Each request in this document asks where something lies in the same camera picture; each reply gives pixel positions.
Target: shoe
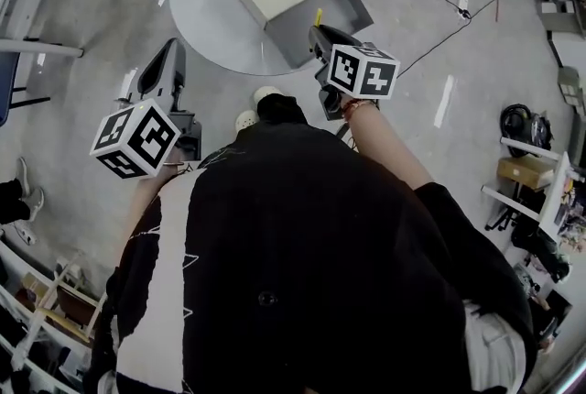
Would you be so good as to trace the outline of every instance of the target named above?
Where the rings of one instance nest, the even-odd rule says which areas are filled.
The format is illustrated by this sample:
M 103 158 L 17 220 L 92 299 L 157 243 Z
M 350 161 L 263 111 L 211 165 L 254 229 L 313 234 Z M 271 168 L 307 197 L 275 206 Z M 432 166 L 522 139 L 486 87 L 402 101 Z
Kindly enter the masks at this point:
M 280 94 L 281 96 L 284 96 L 284 94 L 275 86 L 263 86 L 262 88 L 258 88 L 253 95 L 255 106 L 258 107 L 258 103 L 265 99 L 269 94 Z
M 18 179 L 18 182 L 20 182 L 20 188 L 22 189 L 21 198 L 24 199 L 30 195 L 30 186 L 28 185 L 27 164 L 24 158 L 19 158 L 16 160 L 16 178 Z
M 253 126 L 258 122 L 258 114 L 255 111 L 244 111 L 236 119 L 236 133 Z
M 28 209 L 30 210 L 30 216 L 28 217 L 28 222 L 35 221 L 37 218 L 38 211 L 43 208 L 45 204 L 45 192 L 40 187 L 33 189 L 31 194 L 23 199 L 23 202 L 27 205 Z

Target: white shelf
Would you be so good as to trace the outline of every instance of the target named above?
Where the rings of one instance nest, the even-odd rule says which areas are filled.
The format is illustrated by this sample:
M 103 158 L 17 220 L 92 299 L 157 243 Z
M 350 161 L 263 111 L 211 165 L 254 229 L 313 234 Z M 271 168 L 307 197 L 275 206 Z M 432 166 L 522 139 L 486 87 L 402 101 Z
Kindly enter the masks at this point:
M 25 366 L 30 368 L 30 385 L 34 390 L 45 389 L 48 392 L 53 392 L 55 388 L 57 388 L 63 392 L 67 392 L 68 394 L 79 394 L 78 391 L 58 381 L 47 371 L 35 365 L 28 358 L 25 360 Z
M 557 244 L 560 241 L 558 233 L 561 228 L 561 223 L 556 224 L 555 220 L 558 216 L 561 196 L 564 192 L 569 171 L 571 171 L 570 159 L 568 158 L 568 154 L 564 152 L 556 166 L 554 181 L 546 192 L 546 201 L 539 214 L 539 227 Z
M 59 329 L 56 329 L 45 321 L 41 327 L 47 331 L 47 334 L 61 346 L 68 347 L 74 354 L 83 358 L 86 354 L 91 352 L 91 349 L 84 344 L 79 343 L 77 340 L 72 339 L 67 334 L 63 333 Z
M 11 269 L 14 273 L 16 273 L 19 276 L 19 279 L 22 279 L 27 273 L 31 273 L 39 281 L 43 282 L 45 285 L 50 287 L 53 281 L 52 279 L 47 278 L 34 267 L 30 266 L 23 258 L 21 258 L 16 252 L 14 252 L 2 241 L 0 241 L 0 258 L 2 258 L 2 261 L 4 262 L 5 266 L 8 267 L 8 269 Z M 60 287 L 67 290 L 72 295 L 78 297 L 80 300 L 86 301 L 87 303 L 91 304 L 91 306 L 93 306 L 94 308 L 98 306 L 97 300 L 87 295 L 84 295 L 83 293 L 77 291 L 67 283 L 61 283 Z

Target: floor marking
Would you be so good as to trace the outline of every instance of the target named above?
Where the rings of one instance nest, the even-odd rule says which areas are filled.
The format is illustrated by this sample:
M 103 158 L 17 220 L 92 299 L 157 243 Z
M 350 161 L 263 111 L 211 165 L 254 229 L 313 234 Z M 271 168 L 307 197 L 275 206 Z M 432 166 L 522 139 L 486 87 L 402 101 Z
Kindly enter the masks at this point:
M 441 102 L 439 103 L 438 112 L 436 112 L 436 118 L 433 121 L 433 125 L 437 128 L 441 128 L 441 124 L 443 123 L 443 117 L 446 114 L 446 110 L 448 109 L 451 89 L 454 87 L 454 82 L 454 77 L 450 75 L 443 87 L 443 96 L 441 97 Z

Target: wristband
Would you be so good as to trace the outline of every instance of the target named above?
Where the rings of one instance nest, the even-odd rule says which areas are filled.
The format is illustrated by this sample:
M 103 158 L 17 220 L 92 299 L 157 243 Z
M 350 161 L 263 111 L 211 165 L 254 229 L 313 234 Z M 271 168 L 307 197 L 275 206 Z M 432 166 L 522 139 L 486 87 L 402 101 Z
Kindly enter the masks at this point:
M 376 106 L 376 104 L 370 99 L 352 99 L 351 101 L 349 101 L 342 109 L 342 114 L 344 116 L 344 119 L 346 119 L 346 122 L 350 122 L 350 119 L 353 116 L 354 111 L 356 111 L 356 109 L 358 109 L 361 105 L 365 104 L 371 104 L 373 106 Z

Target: person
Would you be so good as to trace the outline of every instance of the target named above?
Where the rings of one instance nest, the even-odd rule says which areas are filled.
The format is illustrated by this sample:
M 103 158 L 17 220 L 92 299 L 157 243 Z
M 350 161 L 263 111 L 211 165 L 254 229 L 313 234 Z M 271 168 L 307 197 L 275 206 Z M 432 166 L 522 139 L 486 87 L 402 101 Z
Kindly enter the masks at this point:
M 45 193 L 40 187 L 32 191 L 28 185 L 27 164 L 23 158 L 16 161 L 16 177 L 0 184 L 0 224 L 17 220 L 33 222 L 45 204 Z
M 342 98 L 357 153 L 254 99 L 231 145 L 139 183 L 84 391 L 517 392 L 515 272 L 377 107 Z

